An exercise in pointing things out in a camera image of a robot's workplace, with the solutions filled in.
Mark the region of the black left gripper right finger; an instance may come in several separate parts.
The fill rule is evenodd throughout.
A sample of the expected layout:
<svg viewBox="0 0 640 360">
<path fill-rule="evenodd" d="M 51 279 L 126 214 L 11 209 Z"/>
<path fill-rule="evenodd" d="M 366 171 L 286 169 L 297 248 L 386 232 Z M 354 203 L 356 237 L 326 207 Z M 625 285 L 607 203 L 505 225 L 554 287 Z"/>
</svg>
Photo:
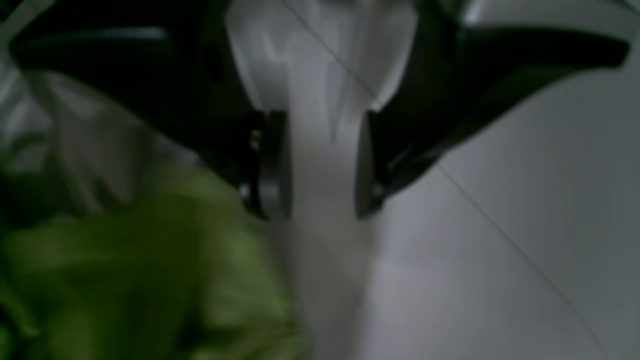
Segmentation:
<svg viewBox="0 0 640 360">
<path fill-rule="evenodd" d="M 416 0 L 414 7 L 398 88 L 361 124 L 359 219 L 521 101 L 575 73 L 620 68 L 631 47 L 625 0 Z"/>
</svg>

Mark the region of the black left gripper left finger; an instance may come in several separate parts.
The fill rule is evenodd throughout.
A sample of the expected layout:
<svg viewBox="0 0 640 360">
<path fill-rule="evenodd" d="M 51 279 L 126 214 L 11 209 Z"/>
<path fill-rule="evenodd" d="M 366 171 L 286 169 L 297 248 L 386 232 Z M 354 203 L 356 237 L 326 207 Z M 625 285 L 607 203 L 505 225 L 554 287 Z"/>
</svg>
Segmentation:
<svg viewBox="0 0 640 360">
<path fill-rule="evenodd" d="M 19 68 L 50 71 L 112 98 L 194 151 L 247 210 L 293 207 L 285 111 L 250 102 L 227 35 L 229 0 L 57 0 L 10 41 Z"/>
</svg>

